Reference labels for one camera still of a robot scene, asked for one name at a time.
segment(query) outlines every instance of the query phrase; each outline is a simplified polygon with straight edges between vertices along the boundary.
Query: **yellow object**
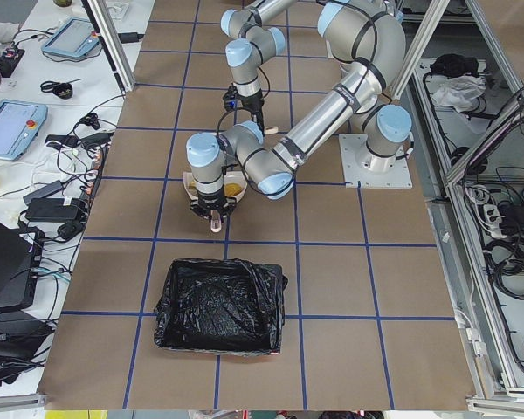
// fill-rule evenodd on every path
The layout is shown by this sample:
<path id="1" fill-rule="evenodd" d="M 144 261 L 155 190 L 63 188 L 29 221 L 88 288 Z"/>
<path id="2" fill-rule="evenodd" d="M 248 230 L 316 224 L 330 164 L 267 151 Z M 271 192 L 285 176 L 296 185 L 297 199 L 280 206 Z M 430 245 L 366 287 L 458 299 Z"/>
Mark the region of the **yellow object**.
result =
<path id="1" fill-rule="evenodd" d="M 237 196 L 243 191 L 243 188 L 241 188 L 241 185 L 238 183 L 227 183 L 224 186 L 225 196 L 233 197 Z"/>
<path id="2" fill-rule="evenodd" d="M 49 410 L 45 419 L 107 419 L 107 410 Z"/>

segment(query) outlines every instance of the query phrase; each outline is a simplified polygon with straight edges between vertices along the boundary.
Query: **black monitor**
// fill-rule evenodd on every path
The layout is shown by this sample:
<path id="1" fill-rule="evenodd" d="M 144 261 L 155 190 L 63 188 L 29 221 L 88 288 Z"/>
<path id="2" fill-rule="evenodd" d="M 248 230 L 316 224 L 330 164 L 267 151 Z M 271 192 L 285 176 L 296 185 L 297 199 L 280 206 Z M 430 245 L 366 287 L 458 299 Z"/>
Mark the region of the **black monitor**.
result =
<path id="1" fill-rule="evenodd" d="M 34 244 L 42 237 L 38 229 L 27 232 L 33 243 L 0 223 L 0 312 L 10 312 L 33 304 L 38 267 L 42 248 Z"/>

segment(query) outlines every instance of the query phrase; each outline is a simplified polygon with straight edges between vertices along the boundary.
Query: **white robot link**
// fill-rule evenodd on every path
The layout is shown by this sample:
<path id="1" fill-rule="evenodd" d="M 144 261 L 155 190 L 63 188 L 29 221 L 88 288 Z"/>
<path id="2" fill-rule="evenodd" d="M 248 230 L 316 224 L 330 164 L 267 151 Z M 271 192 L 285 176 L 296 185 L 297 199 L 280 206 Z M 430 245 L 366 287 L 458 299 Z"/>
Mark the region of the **white robot link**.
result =
<path id="1" fill-rule="evenodd" d="M 252 120 L 216 135 L 194 134 L 187 142 L 197 190 L 190 208 L 208 219 L 214 231 L 221 230 L 236 205 L 224 194 L 224 172 L 231 162 L 240 165 L 264 195 L 279 199 L 293 186 L 298 167 L 346 121 L 368 136 L 357 159 L 377 173 L 392 164 L 410 133 L 410 115 L 378 99 L 397 76 L 405 55 L 396 11 L 383 0 L 318 0 L 325 4 L 318 32 L 329 42 L 344 77 L 275 147 L 264 148 L 258 69 L 285 49 L 286 40 L 279 29 L 263 26 L 294 3 L 258 0 L 241 11 L 226 11 L 221 19 L 222 30 L 233 39 L 225 54 L 234 86 Z"/>

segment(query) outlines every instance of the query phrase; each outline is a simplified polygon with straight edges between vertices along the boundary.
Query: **white plastic bag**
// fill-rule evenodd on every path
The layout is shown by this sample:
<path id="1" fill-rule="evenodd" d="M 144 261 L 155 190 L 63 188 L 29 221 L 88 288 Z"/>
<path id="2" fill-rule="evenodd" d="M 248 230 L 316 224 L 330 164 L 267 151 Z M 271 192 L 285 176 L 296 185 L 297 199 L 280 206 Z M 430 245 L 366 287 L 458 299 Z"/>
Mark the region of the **white plastic bag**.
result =
<path id="1" fill-rule="evenodd" d="M 486 81 L 481 77 L 461 76 L 448 79 L 431 96 L 437 106 L 453 107 L 456 112 L 474 109 L 477 99 L 486 90 Z"/>

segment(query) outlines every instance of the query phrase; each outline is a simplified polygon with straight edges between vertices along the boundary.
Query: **white table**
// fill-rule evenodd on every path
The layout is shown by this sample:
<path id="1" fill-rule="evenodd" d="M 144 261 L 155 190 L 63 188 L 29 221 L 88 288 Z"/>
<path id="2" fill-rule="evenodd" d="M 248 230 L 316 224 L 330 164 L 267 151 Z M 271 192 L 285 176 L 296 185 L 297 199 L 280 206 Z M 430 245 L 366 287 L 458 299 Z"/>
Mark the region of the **white table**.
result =
<path id="1" fill-rule="evenodd" d="M 117 30 L 119 32 L 137 31 L 144 33 L 154 1 L 132 0 L 124 19 L 114 21 Z M 74 1 L 74 4 L 80 4 L 79 0 Z M 59 8 L 52 3 L 52 0 L 39 0 L 24 23 L 23 28 L 45 30 L 49 27 L 57 26 L 59 21 L 66 20 L 70 16 L 73 16 L 72 8 Z M 40 46 L 42 42 L 32 39 L 22 43 L 23 48 L 26 50 L 22 61 L 12 78 L 3 79 L 0 100 L 10 99 L 43 103 L 48 106 L 48 116 L 43 126 L 39 129 L 38 136 L 23 156 L 12 162 L 0 160 L 0 195 L 29 185 L 34 171 L 34 182 L 65 180 L 67 175 L 63 175 L 58 171 L 56 153 L 54 153 L 52 148 L 45 146 L 45 137 L 48 134 L 68 134 L 78 119 L 91 111 L 94 106 L 120 94 L 104 52 L 97 58 L 91 58 L 79 63 L 55 63 L 41 54 Z M 138 58 L 140 46 L 141 43 L 123 45 L 128 62 L 132 68 L 134 68 Z M 40 92 L 39 85 L 48 79 L 56 81 L 82 80 L 74 83 L 73 97 L 69 100 L 62 100 L 53 94 Z M 112 100 L 95 112 L 101 119 L 116 123 L 119 119 L 122 105 L 122 99 Z M 113 127 L 105 123 L 101 123 L 101 126 L 105 130 L 113 129 Z M 79 127 L 77 132 L 79 136 L 95 133 L 92 128 L 85 126 Z M 61 160 L 61 167 L 66 167 L 68 163 L 67 159 Z M 17 227 L 17 216 L 26 208 L 22 198 L 30 191 L 30 189 L 27 189 L 0 199 L 1 223 L 10 228 Z M 76 182 L 73 182 L 73 185 L 66 190 L 65 194 L 78 197 L 79 192 L 78 185 Z M 53 233 L 58 228 L 58 224 L 41 223 L 38 224 L 38 227 L 45 234 L 49 233 L 47 236 L 54 236 L 55 234 Z M 73 239 L 69 244 L 50 244 L 46 247 L 63 249 L 77 244 L 78 239 L 78 237 Z M 58 260 L 62 264 L 69 264 L 73 251 L 74 249 L 68 249 L 57 253 L 44 254 L 44 256 Z M 55 264 L 46 261 L 41 266 L 52 270 L 58 268 Z M 60 315 L 67 287 L 67 283 L 59 281 L 58 302 L 52 313 L 52 319 L 56 319 Z M 52 277 L 40 279 L 34 303 L 24 311 L 36 318 L 46 318 L 52 307 L 55 290 L 56 285 Z M 52 336 L 49 336 L 41 348 L 50 346 L 51 342 Z M 22 373 L 14 383 L 3 384 L 0 387 L 0 397 L 35 393 L 42 373 L 42 368 L 34 369 L 29 373 Z"/>

